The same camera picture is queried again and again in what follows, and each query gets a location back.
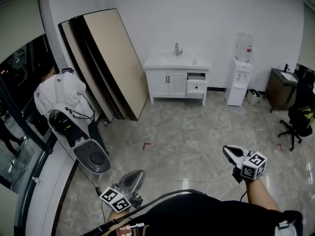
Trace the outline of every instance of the marble floor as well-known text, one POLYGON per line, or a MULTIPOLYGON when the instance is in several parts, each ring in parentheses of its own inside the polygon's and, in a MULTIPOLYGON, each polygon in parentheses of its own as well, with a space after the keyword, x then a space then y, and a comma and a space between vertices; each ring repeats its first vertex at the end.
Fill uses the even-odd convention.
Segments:
MULTIPOLYGON (((281 210, 303 213, 304 235, 315 232, 314 134, 296 143, 290 151, 290 138, 280 119, 288 121, 286 111, 269 112, 262 100, 251 106, 227 107, 223 92, 209 91, 206 106, 200 100, 150 101, 139 121, 113 120, 99 130, 110 153, 112 168, 102 176, 87 173, 104 190, 124 174, 146 172, 139 194, 144 204, 158 196, 192 188, 219 200, 239 200, 245 184, 232 177, 233 167, 222 153, 222 146, 236 144, 260 151, 268 157, 261 177, 281 210), (142 150, 143 143, 151 143, 142 150)), ((77 169, 65 198, 56 235, 78 236, 104 223, 101 200, 95 188, 77 169)), ((103 206, 105 217, 110 210, 103 206)))

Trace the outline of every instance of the power cord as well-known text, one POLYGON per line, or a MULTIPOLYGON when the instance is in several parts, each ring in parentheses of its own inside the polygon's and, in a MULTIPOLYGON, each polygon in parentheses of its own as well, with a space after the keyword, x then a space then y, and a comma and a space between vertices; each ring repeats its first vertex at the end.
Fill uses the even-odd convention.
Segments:
MULTIPOLYGON (((65 147, 62 145, 62 143, 60 143, 61 146, 63 147, 63 149, 65 150, 65 152, 68 154, 68 156, 72 159, 72 161, 75 163, 74 159, 72 158, 72 156, 70 156, 70 154, 68 153, 68 151, 65 149, 65 147)), ((79 170, 83 173, 83 175, 85 175, 85 177, 87 178, 88 181, 90 181, 90 183, 95 187, 95 190, 97 192, 97 195, 100 196, 101 195, 101 191, 100 188, 97 187, 89 178, 88 176, 81 170, 81 168, 78 165, 79 170)), ((103 210, 103 201, 102 201, 102 213, 103 213, 103 217, 104 217, 104 222, 106 222, 106 218, 105 218, 105 214, 104 214, 104 210, 103 210)))
POLYGON ((241 196, 240 201, 242 201, 243 197, 245 196, 245 194, 247 193, 247 191, 241 196))

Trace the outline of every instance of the cabinet door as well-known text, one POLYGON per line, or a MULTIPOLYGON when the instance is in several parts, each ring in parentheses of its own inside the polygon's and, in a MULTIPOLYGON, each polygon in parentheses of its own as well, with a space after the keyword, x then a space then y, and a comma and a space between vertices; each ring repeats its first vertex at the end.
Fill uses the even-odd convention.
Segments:
POLYGON ((167 72, 148 72, 150 95, 168 95, 167 72))
POLYGON ((168 73, 169 95, 185 96, 187 90, 187 73, 168 73))

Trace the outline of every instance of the office chair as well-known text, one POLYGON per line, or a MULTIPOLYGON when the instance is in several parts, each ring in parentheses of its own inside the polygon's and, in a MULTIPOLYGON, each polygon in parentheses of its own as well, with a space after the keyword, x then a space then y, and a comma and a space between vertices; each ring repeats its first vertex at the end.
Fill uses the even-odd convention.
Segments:
POLYGON ((313 130, 311 124, 313 122, 314 116, 311 110, 315 96, 313 93, 315 82, 315 75, 311 72, 307 72, 305 77, 300 79, 297 85, 296 99, 293 106, 289 109, 290 125, 284 120, 280 120, 288 131, 282 132, 278 137, 282 135, 291 135, 292 148, 294 149, 294 137, 302 142, 301 137, 306 137, 312 134, 313 130))

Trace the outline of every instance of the wooden board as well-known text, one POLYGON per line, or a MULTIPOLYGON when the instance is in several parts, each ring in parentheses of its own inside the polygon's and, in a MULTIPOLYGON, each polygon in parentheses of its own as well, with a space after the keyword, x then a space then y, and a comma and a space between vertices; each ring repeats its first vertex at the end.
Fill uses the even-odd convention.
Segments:
POLYGON ((69 21, 63 22, 60 24, 60 26, 61 26, 60 28, 62 29, 62 35, 64 37, 64 40, 67 42, 67 45, 70 48, 70 50, 68 51, 72 52, 71 56, 75 58, 75 62, 78 65, 77 69, 79 69, 80 72, 82 73, 87 83, 87 86, 91 89, 91 92, 93 93, 95 99, 97 100, 101 109, 105 113, 109 122, 111 122, 114 117, 112 104, 109 101, 107 95, 103 91, 101 91, 101 89, 95 83, 94 76, 90 71, 89 66, 84 58, 84 55, 79 47, 74 32, 70 26, 70 22, 69 21))
POLYGON ((100 70, 130 118, 138 120, 149 95, 147 80, 118 11, 111 9, 82 17, 92 37, 85 35, 85 40, 100 70))

